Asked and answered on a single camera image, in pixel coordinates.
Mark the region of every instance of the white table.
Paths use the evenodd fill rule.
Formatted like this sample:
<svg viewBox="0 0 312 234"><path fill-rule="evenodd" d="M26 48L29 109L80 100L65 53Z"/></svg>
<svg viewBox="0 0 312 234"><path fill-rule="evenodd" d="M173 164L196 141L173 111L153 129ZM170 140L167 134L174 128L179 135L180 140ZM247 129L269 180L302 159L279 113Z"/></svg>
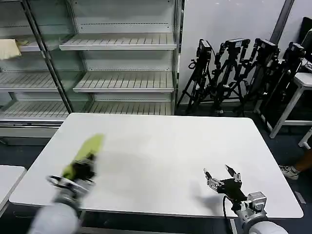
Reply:
<svg viewBox="0 0 312 234"><path fill-rule="evenodd" d="M9 196L25 173L23 167L0 165L0 217L8 206Z"/></svg>
<svg viewBox="0 0 312 234"><path fill-rule="evenodd" d="M10 196L14 204L48 205L57 190L47 175L60 175L83 142L105 134L95 187L85 211L188 217L223 216L222 198L206 185L203 168L229 178L241 173L242 191L267 196L272 218L303 212L255 124L248 118L70 114ZM235 216L231 204L227 214Z"/></svg>

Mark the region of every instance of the yellow-green object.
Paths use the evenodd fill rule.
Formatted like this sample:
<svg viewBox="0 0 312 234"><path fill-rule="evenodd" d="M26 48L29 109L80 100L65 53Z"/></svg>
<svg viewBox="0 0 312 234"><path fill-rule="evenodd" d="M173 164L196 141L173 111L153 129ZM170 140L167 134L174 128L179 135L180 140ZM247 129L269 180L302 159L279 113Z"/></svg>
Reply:
<svg viewBox="0 0 312 234"><path fill-rule="evenodd" d="M91 154L94 156L102 149L104 135L95 134L93 137L87 139L78 153L76 154L74 160L69 164L64 170L62 176L64 178L72 180L75 177L75 170L73 168L74 163L83 162Z"/></svg>

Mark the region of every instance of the metal frame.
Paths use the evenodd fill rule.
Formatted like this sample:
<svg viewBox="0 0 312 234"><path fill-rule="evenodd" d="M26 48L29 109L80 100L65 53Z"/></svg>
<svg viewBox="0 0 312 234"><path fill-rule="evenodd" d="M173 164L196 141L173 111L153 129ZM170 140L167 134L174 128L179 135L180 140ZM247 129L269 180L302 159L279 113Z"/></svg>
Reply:
<svg viewBox="0 0 312 234"><path fill-rule="evenodd" d="M175 0L175 14L174 14L174 40L176 43L176 49L173 51L173 59L172 59L172 75L173 75L173 85L174 91L171 94L171 110L172 115L175 114L176 111L176 98L177 98L177 90L179 83L179 52L180 52L180 29L181 29L181 11L182 11L182 0Z"/></svg>
<svg viewBox="0 0 312 234"><path fill-rule="evenodd" d="M58 72L55 69L55 66L53 64L50 52L47 49L47 46L46 46L46 44L45 44L45 42L41 36L39 26L35 20L35 17L33 15L32 11L31 11L29 0L21 0L20 3L21 3L21 6L25 12L25 16L26 16L27 21L30 25L30 28L31 28L31 30L32 30L35 38L36 38L36 41L37 41L37 44L40 48L41 54L42 54L42 56L46 62L46 65L47 65L50 73L51 73L52 79L53 79L53 81L54 81L54 83L58 89L58 93L61 96L62 101L63 101L68 113L70 114L73 112L72 104L66 95L64 87L63 87L63 85L60 81L60 78L58 76Z"/></svg>
<svg viewBox="0 0 312 234"><path fill-rule="evenodd" d="M294 0L285 0L284 6L281 10L281 14L279 15L279 18L276 22L275 28L271 35L270 42L273 42L274 44L278 44L282 36L284 27L286 25L289 13L291 12L293 2Z"/></svg>

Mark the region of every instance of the white wall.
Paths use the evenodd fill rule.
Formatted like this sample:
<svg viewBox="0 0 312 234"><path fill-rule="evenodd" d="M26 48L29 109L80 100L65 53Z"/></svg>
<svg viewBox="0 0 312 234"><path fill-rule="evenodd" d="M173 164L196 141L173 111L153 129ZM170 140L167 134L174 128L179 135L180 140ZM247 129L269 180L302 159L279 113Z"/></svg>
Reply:
<svg viewBox="0 0 312 234"><path fill-rule="evenodd" d="M250 39L251 54L256 38L270 39L285 0L186 0L183 23L178 98L189 80L199 39L210 42L217 53L229 39ZM214 69L214 58L210 70Z"/></svg>
<svg viewBox="0 0 312 234"><path fill-rule="evenodd" d="M312 19L311 0L295 0L278 43L278 47L281 49L280 58L284 55L289 42L298 40L302 19L304 17Z"/></svg>

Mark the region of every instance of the person's leg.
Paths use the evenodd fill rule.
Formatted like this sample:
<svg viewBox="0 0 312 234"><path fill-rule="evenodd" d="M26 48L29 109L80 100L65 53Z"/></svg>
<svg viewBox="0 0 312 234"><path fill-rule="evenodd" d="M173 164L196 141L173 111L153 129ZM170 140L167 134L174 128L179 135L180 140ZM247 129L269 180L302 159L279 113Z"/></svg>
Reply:
<svg viewBox="0 0 312 234"><path fill-rule="evenodd" d="M299 173L312 167L312 149L305 152L302 159L300 159L294 166L279 166L283 175L290 179L298 179Z"/></svg>
<svg viewBox="0 0 312 234"><path fill-rule="evenodd" d="M309 149L305 152L302 159L300 159L295 165L295 169L303 172L306 169L309 169L312 167L312 149Z"/></svg>

